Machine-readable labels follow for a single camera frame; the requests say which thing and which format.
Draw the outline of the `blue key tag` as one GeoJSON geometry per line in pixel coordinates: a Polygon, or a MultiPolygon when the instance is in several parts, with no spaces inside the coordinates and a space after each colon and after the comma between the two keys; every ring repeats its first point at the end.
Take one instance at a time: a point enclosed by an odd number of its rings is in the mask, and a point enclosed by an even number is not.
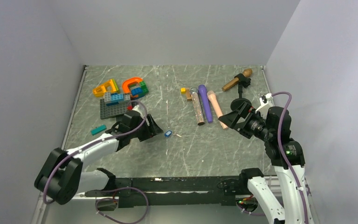
{"type": "Polygon", "coordinates": [[[165,137],[169,138],[172,135],[172,131],[165,132],[165,137]]]}

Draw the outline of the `orange lego window piece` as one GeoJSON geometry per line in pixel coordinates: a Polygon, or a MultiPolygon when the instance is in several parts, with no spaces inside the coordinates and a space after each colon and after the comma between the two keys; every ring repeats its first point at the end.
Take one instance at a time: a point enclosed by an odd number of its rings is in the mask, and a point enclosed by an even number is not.
{"type": "Polygon", "coordinates": [[[120,93],[120,89],[114,79],[110,79],[93,89],[95,97],[103,97],[106,92],[120,93]]]}

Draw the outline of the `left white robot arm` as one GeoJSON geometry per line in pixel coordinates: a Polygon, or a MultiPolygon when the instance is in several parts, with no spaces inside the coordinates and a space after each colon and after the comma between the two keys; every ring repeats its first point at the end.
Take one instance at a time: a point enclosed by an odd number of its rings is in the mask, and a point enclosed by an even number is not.
{"type": "Polygon", "coordinates": [[[104,168],[90,172],[85,172],[84,168],[123,149],[132,139],[142,142],[162,133],[150,114],[140,109],[127,111],[95,140],[69,150],[59,147],[52,150],[35,179],[34,187],[43,193],[44,198],[50,197],[46,204],[56,202],[63,205],[76,194],[93,190],[109,196],[117,188],[116,176],[104,168]]]}

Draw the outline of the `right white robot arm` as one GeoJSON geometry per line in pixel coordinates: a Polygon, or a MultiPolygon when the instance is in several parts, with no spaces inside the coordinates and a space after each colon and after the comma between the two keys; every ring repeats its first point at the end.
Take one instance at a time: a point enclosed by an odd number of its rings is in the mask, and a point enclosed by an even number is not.
{"type": "Polygon", "coordinates": [[[291,138],[291,117],[285,107],[273,106],[266,118],[251,104],[244,102],[236,110],[219,117],[219,121],[242,136],[264,142],[278,178],[283,202],[280,203],[267,185],[259,168],[243,169],[239,190],[255,196],[270,224],[312,224],[305,183],[305,159],[301,145],[291,138]]]}

